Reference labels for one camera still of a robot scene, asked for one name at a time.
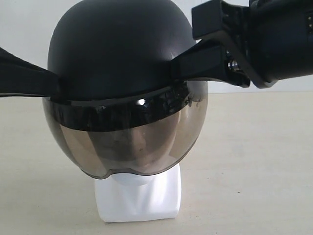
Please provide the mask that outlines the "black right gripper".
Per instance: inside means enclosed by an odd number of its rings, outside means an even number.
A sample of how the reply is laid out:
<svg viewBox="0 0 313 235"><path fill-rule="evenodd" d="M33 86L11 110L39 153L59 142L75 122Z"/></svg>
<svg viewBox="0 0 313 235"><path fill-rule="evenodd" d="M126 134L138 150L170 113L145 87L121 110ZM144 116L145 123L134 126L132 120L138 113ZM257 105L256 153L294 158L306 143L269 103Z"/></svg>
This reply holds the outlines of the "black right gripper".
<svg viewBox="0 0 313 235"><path fill-rule="evenodd" d="M252 64L248 46L247 6L224 0L209 0L191 10L193 38L199 43L170 62L171 78L185 81L214 81L248 88L272 87Z"/></svg>

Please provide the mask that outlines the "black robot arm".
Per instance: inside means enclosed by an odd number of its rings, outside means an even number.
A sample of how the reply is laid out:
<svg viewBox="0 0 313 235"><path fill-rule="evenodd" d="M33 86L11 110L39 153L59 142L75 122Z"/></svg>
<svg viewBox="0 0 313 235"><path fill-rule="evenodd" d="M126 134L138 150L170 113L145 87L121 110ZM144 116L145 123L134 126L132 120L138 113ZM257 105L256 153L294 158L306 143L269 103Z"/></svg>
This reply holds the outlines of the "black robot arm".
<svg viewBox="0 0 313 235"><path fill-rule="evenodd" d="M210 0L188 21L170 0L83 0L59 20L47 68L0 52L0 95L92 100L181 81L260 89L313 72L313 3Z"/></svg>

